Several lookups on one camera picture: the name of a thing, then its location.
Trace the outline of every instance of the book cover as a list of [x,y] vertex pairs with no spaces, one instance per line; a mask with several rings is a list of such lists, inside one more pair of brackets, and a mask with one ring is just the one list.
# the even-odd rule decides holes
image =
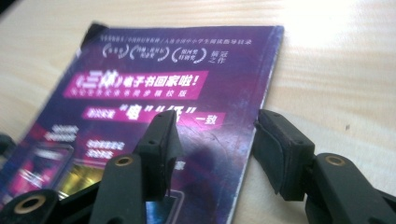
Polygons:
[[176,110],[183,156],[148,223],[230,223],[281,26],[93,25],[0,174],[0,203],[32,189],[61,197],[100,180],[151,119]]

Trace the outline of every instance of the brass grommet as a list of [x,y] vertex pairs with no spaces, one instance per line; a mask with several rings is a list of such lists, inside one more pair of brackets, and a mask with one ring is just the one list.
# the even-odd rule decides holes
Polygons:
[[14,212],[16,214],[27,214],[33,212],[41,205],[43,205],[45,201],[46,197],[44,195],[32,195],[29,198],[18,203],[17,206],[15,206],[14,208]]
[[331,164],[331,165],[336,165],[336,166],[343,166],[343,165],[346,164],[346,162],[345,162],[343,159],[341,159],[341,158],[339,158],[339,157],[336,157],[336,156],[327,156],[327,157],[325,158],[325,160],[326,160],[326,162],[328,162],[329,164]]
[[116,160],[116,165],[118,165],[118,166],[129,165],[133,161],[134,160],[131,157],[121,157],[118,160]]

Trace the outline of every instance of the black plastic part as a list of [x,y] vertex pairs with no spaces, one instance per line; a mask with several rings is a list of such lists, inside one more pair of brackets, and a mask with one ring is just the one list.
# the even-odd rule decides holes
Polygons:
[[142,159],[146,201],[161,200],[171,187],[176,159],[182,152],[176,120],[174,110],[155,116],[134,150]]
[[31,191],[15,198],[0,212],[0,223],[58,224],[58,194],[50,189]]
[[100,182],[61,200],[63,224],[86,224],[90,220]]
[[304,168],[312,165],[315,145],[283,116],[260,110],[253,155],[285,201],[304,199]]
[[317,155],[313,177],[332,216],[332,223],[396,223],[396,215],[352,161]]
[[135,154],[107,162],[89,223],[146,223],[141,168],[142,161]]
[[10,153],[11,149],[15,147],[12,138],[4,133],[0,133],[0,155],[7,155]]

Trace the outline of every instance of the wooden table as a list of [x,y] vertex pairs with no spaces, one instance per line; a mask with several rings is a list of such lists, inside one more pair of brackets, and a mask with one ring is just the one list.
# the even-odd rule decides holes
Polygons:
[[[283,25],[266,108],[316,152],[350,158],[396,195],[395,1],[33,1],[0,18],[0,130],[21,139],[92,21],[111,26]],[[307,223],[250,159],[234,223]]]

